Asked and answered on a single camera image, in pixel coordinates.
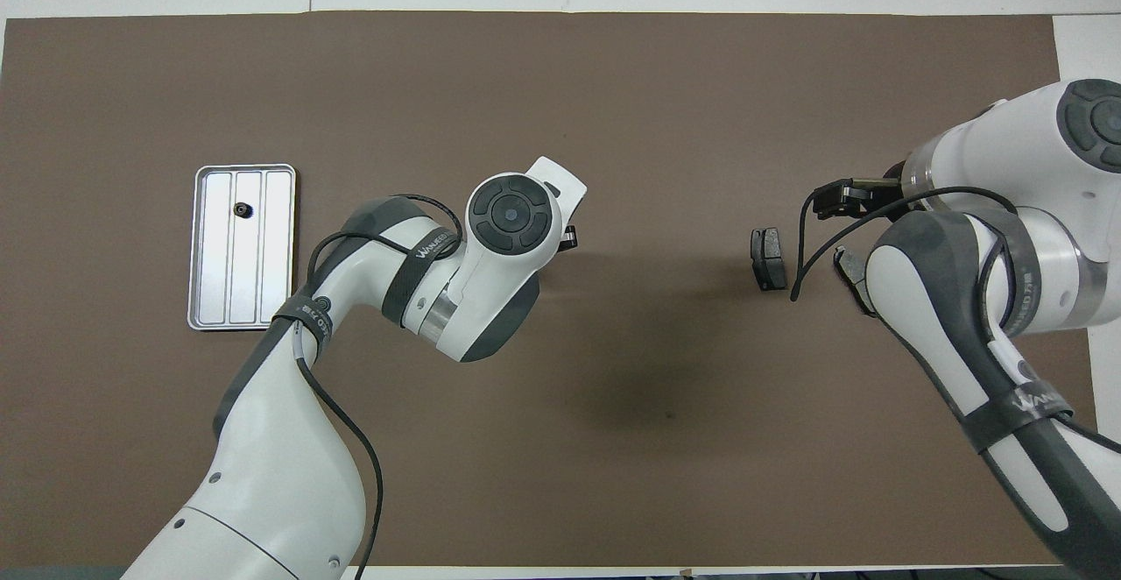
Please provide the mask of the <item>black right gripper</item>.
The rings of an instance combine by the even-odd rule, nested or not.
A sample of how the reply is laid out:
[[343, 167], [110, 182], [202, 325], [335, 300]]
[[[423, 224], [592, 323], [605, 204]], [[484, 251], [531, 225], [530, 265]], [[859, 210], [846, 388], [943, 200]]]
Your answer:
[[901, 200], [898, 177], [834, 179], [813, 190], [813, 213], [864, 218]]

